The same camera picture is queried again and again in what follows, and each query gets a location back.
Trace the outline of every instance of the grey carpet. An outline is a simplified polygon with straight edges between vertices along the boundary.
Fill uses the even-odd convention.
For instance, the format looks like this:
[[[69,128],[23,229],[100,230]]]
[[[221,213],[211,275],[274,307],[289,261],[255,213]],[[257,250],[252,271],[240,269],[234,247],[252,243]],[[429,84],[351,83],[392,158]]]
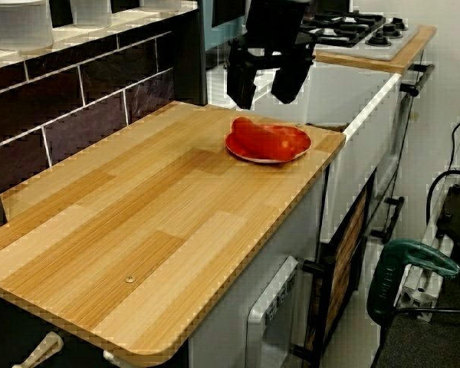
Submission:
[[[460,308],[460,276],[447,280],[439,307]],[[460,368],[460,315],[434,314],[430,324],[399,314],[376,368]]]

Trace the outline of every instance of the robotic arm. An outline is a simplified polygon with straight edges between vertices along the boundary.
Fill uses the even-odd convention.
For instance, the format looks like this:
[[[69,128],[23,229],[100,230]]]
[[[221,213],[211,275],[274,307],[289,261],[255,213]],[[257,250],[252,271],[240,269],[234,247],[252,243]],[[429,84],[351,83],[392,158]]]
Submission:
[[[301,31],[311,0],[252,0],[248,32],[231,41],[228,57],[227,94],[240,108],[250,109],[254,79],[262,69],[279,69],[271,93],[284,104],[298,95],[314,63],[316,37]],[[255,56],[249,49],[264,49]]]

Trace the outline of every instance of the white container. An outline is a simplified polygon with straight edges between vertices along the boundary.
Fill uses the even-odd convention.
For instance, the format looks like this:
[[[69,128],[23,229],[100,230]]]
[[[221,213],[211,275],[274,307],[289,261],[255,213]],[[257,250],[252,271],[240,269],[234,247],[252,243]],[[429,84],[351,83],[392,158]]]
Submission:
[[[48,0],[0,0],[0,49],[29,51],[53,44]]]
[[[110,0],[70,0],[75,27],[105,28],[113,24]]]
[[[177,12],[181,0],[140,0],[140,7],[145,12]]]

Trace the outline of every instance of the wooden countertop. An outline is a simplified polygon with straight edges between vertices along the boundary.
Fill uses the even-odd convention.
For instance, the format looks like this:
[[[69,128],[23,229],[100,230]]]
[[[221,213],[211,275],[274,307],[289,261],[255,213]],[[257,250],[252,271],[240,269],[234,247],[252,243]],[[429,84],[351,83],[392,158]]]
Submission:
[[[435,33],[436,27],[421,25],[418,34],[391,61],[331,54],[325,51],[315,51],[315,61],[347,67],[360,67],[372,71],[404,74],[413,63],[416,55],[428,44]]]
[[[171,103],[5,192],[0,297],[136,365],[168,360],[345,138],[304,126],[304,156],[255,165],[224,146],[242,115],[277,122]]]

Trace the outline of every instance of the red plate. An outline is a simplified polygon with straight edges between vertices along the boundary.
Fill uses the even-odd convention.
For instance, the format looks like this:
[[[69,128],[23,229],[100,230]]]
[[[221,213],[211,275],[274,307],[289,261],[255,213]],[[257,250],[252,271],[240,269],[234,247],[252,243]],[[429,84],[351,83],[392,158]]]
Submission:
[[[271,125],[271,124],[261,124],[266,130],[269,130],[276,134],[281,134],[283,136],[292,136],[293,140],[298,143],[300,152],[293,158],[296,159],[304,155],[311,147],[312,141],[310,137],[302,130],[293,128],[292,126],[281,126],[281,125]],[[225,139],[225,145],[227,149],[234,155],[240,157],[241,159],[246,159],[247,161],[252,161],[253,163],[286,163],[287,161],[279,161],[276,159],[264,159],[255,153],[248,151],[243,147],[240,142],[235,138],[234,133],[230,133]]]

